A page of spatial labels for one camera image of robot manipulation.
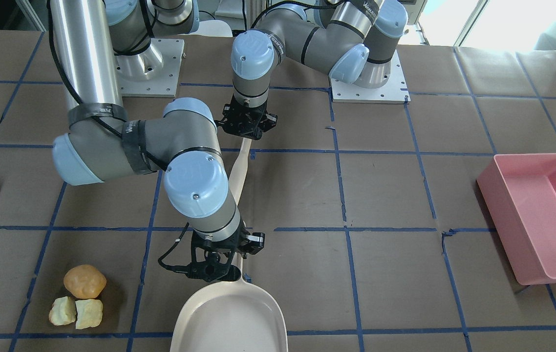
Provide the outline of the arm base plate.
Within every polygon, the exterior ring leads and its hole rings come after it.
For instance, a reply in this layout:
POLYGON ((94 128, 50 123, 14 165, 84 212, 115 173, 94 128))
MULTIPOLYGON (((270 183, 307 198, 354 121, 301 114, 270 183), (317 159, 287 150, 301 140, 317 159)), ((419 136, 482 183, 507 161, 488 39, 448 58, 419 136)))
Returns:
POLYGON ((142 53, 116 56, 121 95, 175 98, 185 44, 183 39, 151 39, 142 53))
POLYGON ((391 103, 403 104, 411 101, 406 85, 399 54, 394 52, 392 60, 387 63, 388 74, 380 74, 385 84, 378 88, 366 88, 356 84, 347 84, 332 79, 332 97, 335 102, 344 103, 391 103))

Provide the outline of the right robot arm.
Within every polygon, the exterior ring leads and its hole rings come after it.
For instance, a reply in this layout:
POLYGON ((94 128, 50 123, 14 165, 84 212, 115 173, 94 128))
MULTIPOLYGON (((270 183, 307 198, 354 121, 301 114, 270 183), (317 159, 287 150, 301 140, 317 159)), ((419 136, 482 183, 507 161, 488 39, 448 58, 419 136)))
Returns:
POLYGON ((53 162, 68 184, 103 183, 163 171, 175 209, 193 229, 191 262, 158 263, 207 283, 244 278, 243 262, 265 235, 245 228, 238 209, 251 141, 225 171, 217 123, 205 103, 175 98, 160 119, 128 121, 103 0, 50 0, 49 46, 69 93, 70 131, 55 138, 53 162))

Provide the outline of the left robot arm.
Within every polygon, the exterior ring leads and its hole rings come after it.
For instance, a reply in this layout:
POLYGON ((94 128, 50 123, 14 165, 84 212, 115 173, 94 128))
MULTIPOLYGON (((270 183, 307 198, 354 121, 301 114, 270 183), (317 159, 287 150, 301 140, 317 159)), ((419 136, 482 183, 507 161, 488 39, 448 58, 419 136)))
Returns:
POLYGON ((390 64, 409 22, 398 0, 319 0, 316 22, 308 5, 285 0, 268 7, 235 37, 234 92, 216 125, 225 133, 261 139, 278 117, 267 111, 272 71, 289 58, 338 82, 367 89, 389 80, 390 64))

